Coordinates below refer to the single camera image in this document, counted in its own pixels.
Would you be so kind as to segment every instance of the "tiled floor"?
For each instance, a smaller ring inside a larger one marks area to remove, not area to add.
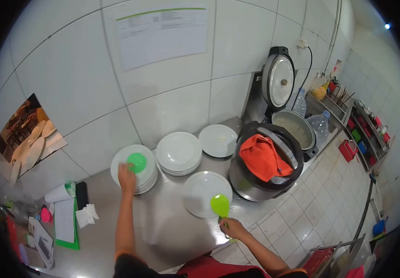
[[[341,133],[324,154],[297,180],[292,194],[248,230],[290,267],[296,267],[313,247],[353,239],[367,200],[370,179],[358,159],[350,163],[339,152]],[[366,223],[374,221],[371,210]],[[259,265],[242,242],[228,243],[213,250],[223,263]],[[170,273],[178,268],[164,271]]]

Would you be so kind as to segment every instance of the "orange sleeve trim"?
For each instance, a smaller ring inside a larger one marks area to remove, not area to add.
[[[285,271],[285,272],[282,272],[282,273],[281,273],[279,276],[277,276],[277,277],[281,277],[282,275],[290,274],[290,273],[293,273],[293,272],[303,272],[303,273],[307,274],[307,271],[304,270],[303,268],[295,268],[295,269],[290,269],[290,270],[287,270],[287,271]]]
[[[131,255],[131,256],[139,259],[145,265],[147,265],[147,263],[142,258],[140,258],[140,256],[138,256],[136,253],[131,253],[131,252],[128,252],[125,250],[119,250],[119,251],[115,252],[115,261],[118,259],[119,256],[121,256],[123,254]]]

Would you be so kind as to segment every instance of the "person's hand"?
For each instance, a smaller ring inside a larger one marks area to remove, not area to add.
[[[251,235],[238,220],[232,218],[222,218],[220,221],[220,229],[228,236],[238,240],[242,240]]]
[[[135,191],[137,178],[135,173],[129,169],[132,166],[131,163],[118,164],[118,180],[123,195],[133,195]]]

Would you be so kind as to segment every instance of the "orange towel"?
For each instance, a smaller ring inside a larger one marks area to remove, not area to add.
[[[248,138],[240,146],[239,155],[248,169],[264,182],[292,173],[290,165],[277,154],[271,139],[260,134]]]

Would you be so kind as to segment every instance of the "green bowl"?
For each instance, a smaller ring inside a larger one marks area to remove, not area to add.
[[[127,162],[134,165],[130,169],[137,174],[146,168],[147,159],[141,153],[133,153],[127,158]]]

